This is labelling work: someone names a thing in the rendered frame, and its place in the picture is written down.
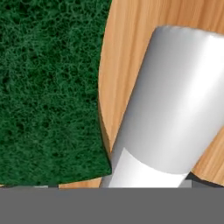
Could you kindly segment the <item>green scouring sponge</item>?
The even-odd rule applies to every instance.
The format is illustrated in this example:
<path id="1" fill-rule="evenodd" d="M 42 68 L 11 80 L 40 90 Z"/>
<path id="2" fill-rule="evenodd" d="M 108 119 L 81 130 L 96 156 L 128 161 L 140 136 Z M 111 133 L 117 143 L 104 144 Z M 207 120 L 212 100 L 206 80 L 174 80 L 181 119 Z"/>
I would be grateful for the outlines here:
<path id="1" fill-rule="evenodd" d="M 111 173 L 98 71 L 112 0 L 0 0 L 0 185 Z"/>

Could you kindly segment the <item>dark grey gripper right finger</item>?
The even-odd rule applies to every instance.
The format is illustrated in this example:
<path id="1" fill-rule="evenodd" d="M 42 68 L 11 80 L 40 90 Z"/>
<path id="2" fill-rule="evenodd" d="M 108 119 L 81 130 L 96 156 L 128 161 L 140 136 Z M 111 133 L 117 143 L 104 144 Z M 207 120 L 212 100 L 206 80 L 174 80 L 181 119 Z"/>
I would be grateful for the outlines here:
<path id="1" fill-rule="evenodd" d="M 206 188 L 206 187 L 222 188 L 222 185 L 202 180 L 198 178 L 196 175 L 194 175 L 192 172 L 188 174 L 188 176 L 185 178 L 185 180 L 182 182 L 180 186 L 182 188 Z"/>

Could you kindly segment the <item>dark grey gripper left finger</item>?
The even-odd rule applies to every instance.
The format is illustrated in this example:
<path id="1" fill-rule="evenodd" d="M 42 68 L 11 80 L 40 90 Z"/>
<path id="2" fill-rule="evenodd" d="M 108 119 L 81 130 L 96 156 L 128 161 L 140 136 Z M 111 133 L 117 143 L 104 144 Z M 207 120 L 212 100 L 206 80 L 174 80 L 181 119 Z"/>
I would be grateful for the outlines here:
<path id="1" fill-rule="evenodd" d="M 2 185 L 2 188 L 59 188 L 58 185 Z"/>

